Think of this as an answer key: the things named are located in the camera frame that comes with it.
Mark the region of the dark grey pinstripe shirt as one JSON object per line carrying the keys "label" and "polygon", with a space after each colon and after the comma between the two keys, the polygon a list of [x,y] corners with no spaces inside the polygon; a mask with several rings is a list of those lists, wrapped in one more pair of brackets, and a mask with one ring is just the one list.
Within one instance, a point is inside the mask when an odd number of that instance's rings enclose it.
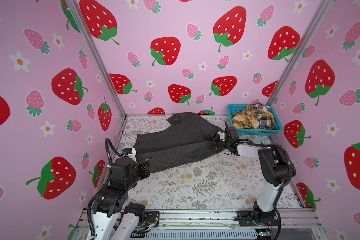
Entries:
{"label": "dark grey pinstripe shirt", "polygon": [[198,114],[174,114],[167,122],[171,126],[164,131],[137,136],[136,159],[148,161],[150,173],[199,162],[219,152],[211,137],[222,129]]}

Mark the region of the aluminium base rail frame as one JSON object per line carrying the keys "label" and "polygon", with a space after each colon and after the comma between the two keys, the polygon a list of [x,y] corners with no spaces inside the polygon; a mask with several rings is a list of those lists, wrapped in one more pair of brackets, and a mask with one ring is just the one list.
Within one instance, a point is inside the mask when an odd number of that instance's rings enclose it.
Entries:
{"label": "aluminium base rail frame", "polygon": [[148,221],[135,230],[126,223],[118,229],[120,219],[104,236],[98,227],[97,239],[114,239],[114,234],[129,233],[128,240],[328,240],[327,230],[310,209],[280,209],[281,218],[257,226],[246,217],[250,209],[215,210],[147,210]]}

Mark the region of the yellow plaid shirt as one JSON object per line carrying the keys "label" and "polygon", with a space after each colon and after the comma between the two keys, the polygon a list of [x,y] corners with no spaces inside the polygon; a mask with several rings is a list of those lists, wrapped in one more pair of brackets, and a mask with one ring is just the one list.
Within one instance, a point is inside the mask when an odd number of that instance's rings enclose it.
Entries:
{"label": "yellow plaid shirt", "polygon": [[247,105],[239,113],[233,114],[232,122],[236,129],[273,130],[276,128],[276,120],[271,113],[271,107],[262,104]]}

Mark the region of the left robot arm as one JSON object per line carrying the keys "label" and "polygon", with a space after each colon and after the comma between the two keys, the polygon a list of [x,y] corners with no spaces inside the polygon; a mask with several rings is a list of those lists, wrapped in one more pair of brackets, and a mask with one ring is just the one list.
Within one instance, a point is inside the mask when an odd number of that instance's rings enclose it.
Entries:
{"label": "left robot arm", "polygon": [[127,240],[135,228],[144,223],[144,205],[130,203],[125,210],[123,205],[129,190],[150,176],[149,165],[149,161],[137,163],[129,157],[121,157],[109,166],[108,183],[88,204],[88,240]]}

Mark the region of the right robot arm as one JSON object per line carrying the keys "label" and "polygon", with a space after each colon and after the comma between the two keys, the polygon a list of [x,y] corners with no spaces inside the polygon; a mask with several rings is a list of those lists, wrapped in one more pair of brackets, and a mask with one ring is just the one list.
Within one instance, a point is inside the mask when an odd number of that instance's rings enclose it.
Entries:
{"label": "right robot arm", "polygon": [[255,201],[251,214],[248,216],[238,214],[235,220],[244,224],[263,226],[272,219],[276,219],[280,224],[277,204],[284,188],[296,175],[296,170],[286,150],[281,145],[256,144],[251,140],[235,139],[221,132],[213,134],[210,140],[219,152],[227,149],[236,156],[253,153],[260,161],[265,179],[260,197]]}

